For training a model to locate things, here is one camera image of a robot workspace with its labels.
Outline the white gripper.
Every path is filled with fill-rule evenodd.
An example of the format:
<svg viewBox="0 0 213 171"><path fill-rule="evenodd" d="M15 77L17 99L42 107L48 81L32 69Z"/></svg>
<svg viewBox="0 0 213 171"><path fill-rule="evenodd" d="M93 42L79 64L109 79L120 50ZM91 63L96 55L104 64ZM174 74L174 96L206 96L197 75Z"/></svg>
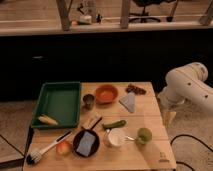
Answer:
<svg viewBox="0 0 213 171"><path fill-rule="evenodd" d="M184 98L181 96L170 96L166 94L159 94L157 98L162 105L164 113L164 125L168 127L176 116L176 112L172 111L184 103Z"/></svg>

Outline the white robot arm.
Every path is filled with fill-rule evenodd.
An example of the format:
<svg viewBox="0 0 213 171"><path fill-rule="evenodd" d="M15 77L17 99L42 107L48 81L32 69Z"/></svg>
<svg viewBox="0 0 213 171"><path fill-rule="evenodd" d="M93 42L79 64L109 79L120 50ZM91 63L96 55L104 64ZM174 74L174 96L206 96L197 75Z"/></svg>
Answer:
<svg viewBox="0 0 213 171"><path fill-rule="evenodd" d="M200 62L174 68L166 74L166 86L157 96L166 127L176 116L173 108L183 104L185 100L198 105L205 113L213 114L213 88L205 84L207 78L208 70Z"/></svg>

